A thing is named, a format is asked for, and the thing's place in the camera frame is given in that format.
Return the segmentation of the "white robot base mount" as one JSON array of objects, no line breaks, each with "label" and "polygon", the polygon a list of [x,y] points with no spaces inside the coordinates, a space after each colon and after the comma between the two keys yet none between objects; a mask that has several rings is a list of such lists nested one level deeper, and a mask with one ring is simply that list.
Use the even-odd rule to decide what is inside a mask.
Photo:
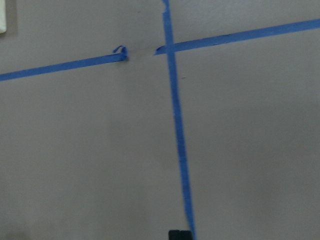
[{"label": "white robot base mount", "polygon": [[0,34],[7,31],[6,1],[0,0]]}]

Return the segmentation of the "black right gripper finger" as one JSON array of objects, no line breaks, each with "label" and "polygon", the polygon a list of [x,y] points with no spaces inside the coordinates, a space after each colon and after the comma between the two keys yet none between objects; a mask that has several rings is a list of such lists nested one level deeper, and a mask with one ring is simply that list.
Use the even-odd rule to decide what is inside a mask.
[{"label": "black right gripper finger", "polygon": [[169,230],[169,240],[193,240],[193,234],[190,230]]}]

